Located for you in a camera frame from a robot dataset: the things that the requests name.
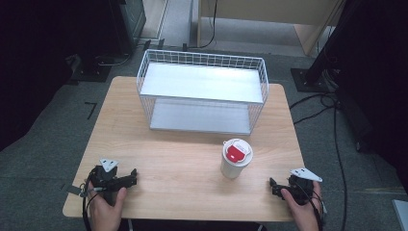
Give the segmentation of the white wire shelf rack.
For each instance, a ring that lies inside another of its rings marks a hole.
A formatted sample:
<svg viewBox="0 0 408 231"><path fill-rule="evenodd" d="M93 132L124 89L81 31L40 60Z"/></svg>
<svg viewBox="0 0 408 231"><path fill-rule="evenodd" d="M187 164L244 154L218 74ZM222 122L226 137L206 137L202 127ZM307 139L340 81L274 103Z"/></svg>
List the white wire shelf rack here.
<svg viewBox="0 0 408 231"><path fill-rule="evenodd" d="M262 58L148 49L137 91L151 129L249 135L268 73Z"/></svg>

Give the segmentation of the black flat stand base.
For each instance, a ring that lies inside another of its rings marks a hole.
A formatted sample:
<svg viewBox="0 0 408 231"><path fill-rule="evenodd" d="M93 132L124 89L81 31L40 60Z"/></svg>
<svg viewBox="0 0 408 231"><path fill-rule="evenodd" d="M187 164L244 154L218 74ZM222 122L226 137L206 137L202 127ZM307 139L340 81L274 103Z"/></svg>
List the black flat stand base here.
<svg viewBox="0 0 408 231"><path fill-rule="evenodd" d="M69 85L78 85L80 82L105 83L111 71L108 65L91 64L78 54L66 57L65 62L72 70L71 77L67 81Z"/></svg>

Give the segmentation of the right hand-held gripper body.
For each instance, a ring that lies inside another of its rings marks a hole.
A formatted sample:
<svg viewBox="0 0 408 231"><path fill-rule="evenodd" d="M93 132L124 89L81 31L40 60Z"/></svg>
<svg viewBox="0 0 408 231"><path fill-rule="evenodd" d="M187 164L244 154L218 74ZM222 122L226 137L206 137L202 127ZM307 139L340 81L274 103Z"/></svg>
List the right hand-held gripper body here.
<svg viewBox="0 0 408 231"><path fill-rule="evenodd" d="M314 193L314 182L321 183L322 178L306 167L290 170L287 190L299 205L307 203Z"/></svg>

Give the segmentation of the black square stand base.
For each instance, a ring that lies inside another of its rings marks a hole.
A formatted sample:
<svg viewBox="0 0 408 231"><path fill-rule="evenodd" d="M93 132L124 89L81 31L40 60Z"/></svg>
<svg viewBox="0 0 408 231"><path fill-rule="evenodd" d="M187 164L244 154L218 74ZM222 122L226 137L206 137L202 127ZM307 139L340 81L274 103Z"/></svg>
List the black square stand base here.
<svg viewBox="0 0 408 231"><path fill-rule="evenodd" d="M292 68L291 74L295 87L301 92L329 92L324 78L317 74L310 74L308 69Z"/></svg>

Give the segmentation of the white flat object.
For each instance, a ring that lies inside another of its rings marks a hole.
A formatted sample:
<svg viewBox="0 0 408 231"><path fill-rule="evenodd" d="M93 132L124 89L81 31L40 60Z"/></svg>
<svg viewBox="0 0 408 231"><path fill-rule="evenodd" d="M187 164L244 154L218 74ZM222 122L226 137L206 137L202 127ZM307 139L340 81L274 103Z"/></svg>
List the white flat object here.
<svg viewBox="0 0 408 231"><path fill-rule="evenodd" d="M392 201L401 231L408 231L408 201Z"/></svg>

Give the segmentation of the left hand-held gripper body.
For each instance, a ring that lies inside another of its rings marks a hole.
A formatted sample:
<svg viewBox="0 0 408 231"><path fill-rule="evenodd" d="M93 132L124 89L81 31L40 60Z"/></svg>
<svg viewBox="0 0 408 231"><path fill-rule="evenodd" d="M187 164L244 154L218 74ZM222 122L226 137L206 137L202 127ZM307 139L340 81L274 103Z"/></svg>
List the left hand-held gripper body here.
<svg viewBox="0 0 408 231"><path fill-rule="evenodd" d="M103 198L111 206L115 204L114 193L129 187L129 177L117 177L118 161L100 159L100 164L90 172L90 181L103 193Z"/></svg>

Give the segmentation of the person's right hand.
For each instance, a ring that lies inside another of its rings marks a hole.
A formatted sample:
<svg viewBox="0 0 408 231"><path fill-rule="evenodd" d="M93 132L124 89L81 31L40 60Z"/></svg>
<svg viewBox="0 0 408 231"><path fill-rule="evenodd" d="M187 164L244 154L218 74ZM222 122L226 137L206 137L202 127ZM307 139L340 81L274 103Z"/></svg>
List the person's right hand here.
<svg viewBox="0 0 408 231"><path fill-rule="evenodd" d="M322 208L319 201L321 190L318 182L314 182L314 192L317 196L313 197L311 202L305 205L298 205L288 190L281 190L299 231L319 231L318 219L322 214Z"/></svg>

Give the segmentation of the dark curtain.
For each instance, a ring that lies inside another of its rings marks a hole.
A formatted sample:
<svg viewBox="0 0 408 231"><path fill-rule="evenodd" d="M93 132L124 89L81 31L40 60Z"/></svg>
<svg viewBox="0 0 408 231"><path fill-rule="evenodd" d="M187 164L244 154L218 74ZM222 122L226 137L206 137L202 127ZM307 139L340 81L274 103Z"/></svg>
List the dark curtain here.
<svg viewBox="0 0 408 231"><path fill-rule="evenodd" d="M22 138L67 83L65 58L109 51L109 0L0 0L0 151Z"/></svg>
<svg viewBox="0 0 408 231"><path fill-rule="evenodd" d="M340 87L370 123L370 147L408 193L408 0L350 0L338 32Z"/></svg>

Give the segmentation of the person's left hand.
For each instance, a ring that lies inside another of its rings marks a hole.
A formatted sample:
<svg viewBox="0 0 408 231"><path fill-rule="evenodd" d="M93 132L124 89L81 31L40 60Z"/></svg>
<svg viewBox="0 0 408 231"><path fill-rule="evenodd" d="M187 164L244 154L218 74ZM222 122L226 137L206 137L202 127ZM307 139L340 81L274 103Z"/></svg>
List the person's left hand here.
<svg viewBox="0 0 408 231"><path fill-rule="evenodd" d="M127 189L121 188L117 192L115 205L111 206L93 189L92 184L89 184L89 188L89 198L91 198L89 204L91 230L118 231L122 218L123 205L127 196Z"/></svg>

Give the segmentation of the light wooden desk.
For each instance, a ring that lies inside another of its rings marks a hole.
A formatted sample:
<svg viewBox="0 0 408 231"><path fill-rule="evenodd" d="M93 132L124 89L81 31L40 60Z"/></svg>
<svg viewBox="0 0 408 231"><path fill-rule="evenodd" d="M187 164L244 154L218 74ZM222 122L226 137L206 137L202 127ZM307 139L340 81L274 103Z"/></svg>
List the light wooden desk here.
<svg viewBox="0 0 408 231"><path fill-rule="evenodd" d="M213 17L289 23L310 56L327 26L336 26L346 0L198 0L197 43L201 18Z"/></svg>

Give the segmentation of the dark cabinet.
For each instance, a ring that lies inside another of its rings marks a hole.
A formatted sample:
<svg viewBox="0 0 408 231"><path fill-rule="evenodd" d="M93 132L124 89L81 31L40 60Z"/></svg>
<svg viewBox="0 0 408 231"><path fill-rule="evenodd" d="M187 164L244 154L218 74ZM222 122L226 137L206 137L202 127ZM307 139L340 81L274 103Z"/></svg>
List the dark cabinet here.
<svg viewBox="0 0 408 231"><path fill-rule="evenodd" d="M131 54L146 22L142 0L109 0L109 3L119 52Z"/></svg>

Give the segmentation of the white cup with red lid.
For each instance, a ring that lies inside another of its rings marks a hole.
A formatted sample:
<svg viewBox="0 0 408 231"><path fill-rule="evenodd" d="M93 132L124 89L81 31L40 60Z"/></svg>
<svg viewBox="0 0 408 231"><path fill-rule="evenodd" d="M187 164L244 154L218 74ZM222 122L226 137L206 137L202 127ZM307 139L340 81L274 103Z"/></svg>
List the white cup with red lid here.
<svg viewBox="0 0 408 231"><path fill-rule="evenodd" d="M221 173L229 179L235 179L252 159L253 150L247 141L242 139L225 141L222 147Z"/></svg>

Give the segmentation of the black slanted stand pole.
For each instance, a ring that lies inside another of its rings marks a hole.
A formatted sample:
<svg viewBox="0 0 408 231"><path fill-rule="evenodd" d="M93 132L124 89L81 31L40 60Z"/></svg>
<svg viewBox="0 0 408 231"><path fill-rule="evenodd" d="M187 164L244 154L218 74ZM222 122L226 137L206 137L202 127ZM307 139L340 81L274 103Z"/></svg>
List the black slanted stand pole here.
<svg viewBox="0 0 408 231"><path fill-rule="evenodd" d="M360 0L345 0L343 12L340 16L336 29L331 34L328 41L319 52L312 66L308 69L309 73L321 75L326 67L330 67L336 62L336 42L340 40L340 37L346 27L349 19L352 17L355 7L359 4Z"/></svg>

